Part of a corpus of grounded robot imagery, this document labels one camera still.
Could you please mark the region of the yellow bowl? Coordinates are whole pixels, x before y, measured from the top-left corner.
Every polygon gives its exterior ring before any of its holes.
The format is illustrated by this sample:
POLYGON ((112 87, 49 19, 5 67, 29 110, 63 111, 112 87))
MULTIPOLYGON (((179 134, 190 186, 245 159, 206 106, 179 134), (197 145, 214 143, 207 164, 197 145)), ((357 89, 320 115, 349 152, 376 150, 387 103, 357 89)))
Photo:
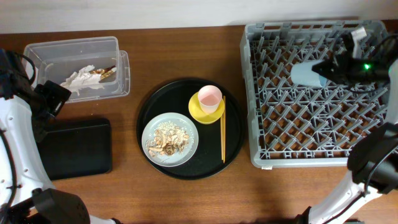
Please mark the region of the yellow bowl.
POLYGON ((200 102, 198 100, 198 92, 196 92, 188 102, 188 110, 193 119, 201 124, 212 124, 219 120, 225 109, 224 100, 221 100, 217 110, 212 114, 206 114, 201 110, 200 102))

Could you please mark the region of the gold foil wrapper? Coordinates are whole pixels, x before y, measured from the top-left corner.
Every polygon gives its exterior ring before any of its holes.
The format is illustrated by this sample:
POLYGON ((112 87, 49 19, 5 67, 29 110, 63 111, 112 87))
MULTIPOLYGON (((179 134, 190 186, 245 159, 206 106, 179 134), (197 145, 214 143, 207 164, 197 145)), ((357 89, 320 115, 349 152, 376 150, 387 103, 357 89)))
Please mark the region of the gold foil wrapper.
POLYGON ((99 80, 104 80, 105 78, 112 76, 116 71, 117 71, 117 68, 114 65, 114 66, 108 67, 108 68, 99 68, 96 70, 92 70, 92 71, 90 71, 90 74, 100 75, 99 80))

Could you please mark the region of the blue cup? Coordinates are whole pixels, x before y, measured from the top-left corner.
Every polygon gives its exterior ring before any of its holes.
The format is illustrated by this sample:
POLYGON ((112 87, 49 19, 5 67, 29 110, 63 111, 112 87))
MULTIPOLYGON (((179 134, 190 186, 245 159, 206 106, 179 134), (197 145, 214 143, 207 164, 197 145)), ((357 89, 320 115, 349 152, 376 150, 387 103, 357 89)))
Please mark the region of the blue cup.
POLYGON ((311 60, 296 63, 290 71, 292 82, 303 86, 323 88, 328 80, 312 70, 312 67, 320 62, 322 61, 311 60))

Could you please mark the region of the white tissue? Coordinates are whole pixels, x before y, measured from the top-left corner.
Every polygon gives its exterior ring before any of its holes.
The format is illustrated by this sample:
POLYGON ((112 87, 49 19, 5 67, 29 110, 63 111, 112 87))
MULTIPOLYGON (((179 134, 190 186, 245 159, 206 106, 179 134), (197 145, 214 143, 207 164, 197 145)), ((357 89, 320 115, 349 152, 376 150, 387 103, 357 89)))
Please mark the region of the white tissue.
POLYGON ((79 95, 79 90, 85 88, 87 84, 85 83, 91 77, 90 73, 77 73, 74 72, 69 78, 67 78, 60 86, 68 89, 71 92, 77 92, 79 95))
POLYGON ((92 89, 99 89, 101 76, 104 73, 103 68, 95 69, 93 65, 88 65, 78 72, 78 76, 74 79, 70 86, 77 86, 79 88, 89 87, 92 89))

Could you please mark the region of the pink cup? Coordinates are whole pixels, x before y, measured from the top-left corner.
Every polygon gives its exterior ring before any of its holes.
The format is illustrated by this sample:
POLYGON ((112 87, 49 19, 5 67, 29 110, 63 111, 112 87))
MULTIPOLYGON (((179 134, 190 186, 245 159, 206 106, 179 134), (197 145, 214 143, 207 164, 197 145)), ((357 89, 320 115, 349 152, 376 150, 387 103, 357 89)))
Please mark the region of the pink cup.
POLYGON ((201 110, 206 114, 214 113, 221 102, 222 92, 214 85, 206 85, 198 92, 201 110))

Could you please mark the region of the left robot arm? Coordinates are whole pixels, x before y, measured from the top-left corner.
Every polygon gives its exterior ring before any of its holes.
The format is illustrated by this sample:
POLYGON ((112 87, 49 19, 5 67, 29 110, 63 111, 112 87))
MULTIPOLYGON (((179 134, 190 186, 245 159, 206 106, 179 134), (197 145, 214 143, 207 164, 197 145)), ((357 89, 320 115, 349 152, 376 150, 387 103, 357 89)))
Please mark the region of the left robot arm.
POLYGON ((53 186, 36 141, 71 93, 51 81, 32 88, 24 59, 1 50, 1 223, 118 223, 90 215, 79 196, 53 186))

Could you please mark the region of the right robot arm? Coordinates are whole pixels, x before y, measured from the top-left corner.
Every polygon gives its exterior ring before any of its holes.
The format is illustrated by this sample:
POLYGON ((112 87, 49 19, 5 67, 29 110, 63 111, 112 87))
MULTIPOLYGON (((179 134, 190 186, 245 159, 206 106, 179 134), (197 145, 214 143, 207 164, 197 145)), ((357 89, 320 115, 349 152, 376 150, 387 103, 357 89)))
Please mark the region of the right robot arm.
POLYGON ((386 37, 376 50, 371 60, 347 52, 291 69, 293 83, 303 86, 324 87, 328 80, 348 86, 372 82, 390 86, 384 124, 355 144, 343 180, 323 202, 297 215, 294 223, 344 223, 366 203, 397 189, 397 35, 386 37))

